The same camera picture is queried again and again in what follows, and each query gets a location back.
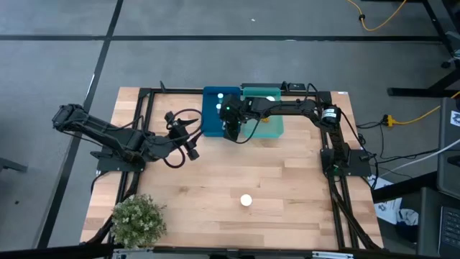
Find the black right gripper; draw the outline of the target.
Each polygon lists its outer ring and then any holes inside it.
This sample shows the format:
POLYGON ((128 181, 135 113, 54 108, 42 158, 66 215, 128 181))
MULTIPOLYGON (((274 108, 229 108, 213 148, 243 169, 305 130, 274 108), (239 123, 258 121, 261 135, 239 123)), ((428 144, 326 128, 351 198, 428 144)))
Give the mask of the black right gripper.
POLYGON ((249 108, 250 99, 241 100, 233 94, 226 95, 223 98, 219 118, 224 122, 224 137, 230 137, 230 140, 238 140, 240 123, 246 123, 250 119, 249 108))

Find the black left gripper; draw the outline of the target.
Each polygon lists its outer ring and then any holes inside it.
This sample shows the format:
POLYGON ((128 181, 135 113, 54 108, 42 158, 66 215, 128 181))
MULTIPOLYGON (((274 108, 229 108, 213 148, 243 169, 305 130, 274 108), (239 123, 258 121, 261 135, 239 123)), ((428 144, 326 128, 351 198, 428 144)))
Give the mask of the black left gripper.
POLYGON ((197 122, 198 119, 189 119, 189 120, 182 120, 176 119, 172 123, 167 124, 167 129, 169 130, 168 135, 166 136, 167 141, 165 144, 169 143, 180 143, 180 153, 185 157, 185 153, 183 149, 185 149, 187 156, 190 160, 195 160, 199 157, 198 151, 196 150, 197 146, 197 137, 193 137, 190 140, 190 134, 188 133, 186 127, 197 122))

